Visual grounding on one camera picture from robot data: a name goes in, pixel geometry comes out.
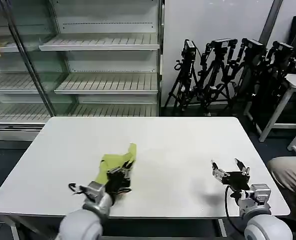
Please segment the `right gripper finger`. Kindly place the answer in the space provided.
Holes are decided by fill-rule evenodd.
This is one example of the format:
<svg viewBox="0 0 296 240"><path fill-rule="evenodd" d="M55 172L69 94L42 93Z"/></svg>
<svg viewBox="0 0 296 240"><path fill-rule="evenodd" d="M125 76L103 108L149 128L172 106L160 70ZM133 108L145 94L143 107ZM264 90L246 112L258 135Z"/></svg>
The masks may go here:
<svg viewBox="0 0 296 240"><path fill-rule="evenodd" d="M237 158L235 158L235 162L236 162L236 165L237 167L239 168L239 170L241 171L242 175L244 176L249 176L249 172L250 172L250 168L249 167L246 167L244 165L244 163L240 160L238 160Z"/></svg>
<svg viewBox="0 0 296 240"><path fill-rule="evenodd" d="M227 176L227 173L222 169L220 169L214 161L211 162L211 165L212 165L212 175L216 179L223 179Z"/></svg>

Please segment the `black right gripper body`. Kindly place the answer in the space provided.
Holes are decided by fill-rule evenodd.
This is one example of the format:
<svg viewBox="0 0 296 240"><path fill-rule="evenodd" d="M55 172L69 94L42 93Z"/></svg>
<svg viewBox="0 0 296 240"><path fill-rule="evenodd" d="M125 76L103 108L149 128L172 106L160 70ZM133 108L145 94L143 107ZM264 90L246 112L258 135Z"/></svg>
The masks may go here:
<svg viewBox="0 0 296 240"><path fill-rule="evenodd" d="M234 192L248 191L250 189L249 180L249 175L243 174L241 171L231 171L222 178L222 184L230 186Z"/></svg>

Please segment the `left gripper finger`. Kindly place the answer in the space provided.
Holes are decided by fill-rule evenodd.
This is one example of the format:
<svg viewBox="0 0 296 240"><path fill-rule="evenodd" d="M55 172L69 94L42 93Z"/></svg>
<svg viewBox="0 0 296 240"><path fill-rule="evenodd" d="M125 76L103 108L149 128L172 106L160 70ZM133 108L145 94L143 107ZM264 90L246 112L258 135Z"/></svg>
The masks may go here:
<svg viewBox="0 0 296 240"><path fill-rule="evenodd" d="M124 164L124 171L125 171L125 177L126 178L130 177L130 173L131 173L131 170L133 168L134 163L135 163L134 161L132 161L132 162L127 161Z"/></svg>
<svg viewBox="0 0 296 240"><path fill-rule="evenodd" d="M108 173L109 174L111 174L111 173L114 174L114 173L119 173L119 172L124 173L127 171L127 165L128 165L128 162L126 161L122 166L116 166L116 167L108 170Z"/></svg>

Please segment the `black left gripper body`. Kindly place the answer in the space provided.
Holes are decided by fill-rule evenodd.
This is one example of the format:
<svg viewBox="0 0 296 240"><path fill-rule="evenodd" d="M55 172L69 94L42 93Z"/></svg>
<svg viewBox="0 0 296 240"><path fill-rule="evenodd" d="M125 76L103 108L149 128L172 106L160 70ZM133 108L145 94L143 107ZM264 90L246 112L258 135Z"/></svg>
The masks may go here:
<svg viewBox="0 0 296 240"><path fill-rule="evenodd" d="M124 172L108 172L107 178L105 191L108 194L123 194L131 191L130 178L126 177Z"/></svg>

